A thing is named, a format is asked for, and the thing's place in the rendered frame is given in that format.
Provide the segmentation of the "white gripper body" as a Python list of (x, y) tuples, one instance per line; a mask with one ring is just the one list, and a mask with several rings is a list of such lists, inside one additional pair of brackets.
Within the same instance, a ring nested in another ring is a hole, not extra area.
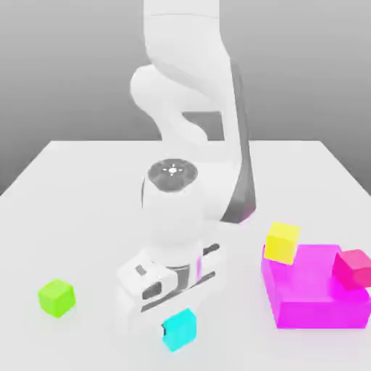
[(124, 267), (122, 319), (129, 333), (161, 328), (185, 309), (195, 312), (221, 290), (221, 267), (206, 267), (199, 278), (189, 267)]

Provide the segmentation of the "small cyan cube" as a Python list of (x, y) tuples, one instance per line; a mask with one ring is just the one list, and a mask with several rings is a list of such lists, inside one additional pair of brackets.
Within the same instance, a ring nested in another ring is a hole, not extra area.
[(184, 309), (166, 319), (162, 323), (162, 328), (163, 343), (171, 352), (177, 351), (196, 339), (196, 315), (190, 309)]

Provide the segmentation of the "small green cube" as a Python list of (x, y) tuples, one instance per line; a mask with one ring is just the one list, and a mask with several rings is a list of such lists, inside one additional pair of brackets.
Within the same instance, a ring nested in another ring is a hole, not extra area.
[(38, 291), (39, 304), (43, 311), (60, 318), (75, 305), (75, 292), (71, 284), (53, 279)]

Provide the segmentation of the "small yellow cube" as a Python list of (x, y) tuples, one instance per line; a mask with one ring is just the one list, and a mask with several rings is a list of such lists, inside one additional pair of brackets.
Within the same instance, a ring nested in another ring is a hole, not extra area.
[(267, 234), (264, 258), (282, 264), (292, 265), (301, 228), (281, 222), (274, 222)]

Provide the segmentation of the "small pink cube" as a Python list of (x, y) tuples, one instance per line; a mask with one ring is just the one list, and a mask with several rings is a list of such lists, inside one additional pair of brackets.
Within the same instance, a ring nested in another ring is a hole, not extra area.
[(333, 275), (346, 290), (371, 287), (371, 258), (363, 250), (340, 251), (336, 254)]

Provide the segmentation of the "large magenta box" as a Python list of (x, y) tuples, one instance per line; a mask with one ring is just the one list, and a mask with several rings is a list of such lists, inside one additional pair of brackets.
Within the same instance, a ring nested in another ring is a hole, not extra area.
[(371, 315), (367, 290), (347, 290), (332, 274), (339, 245), (302, 244), (293, 264), (262, 258), (261, 272), (279, 329), (364, 329)]

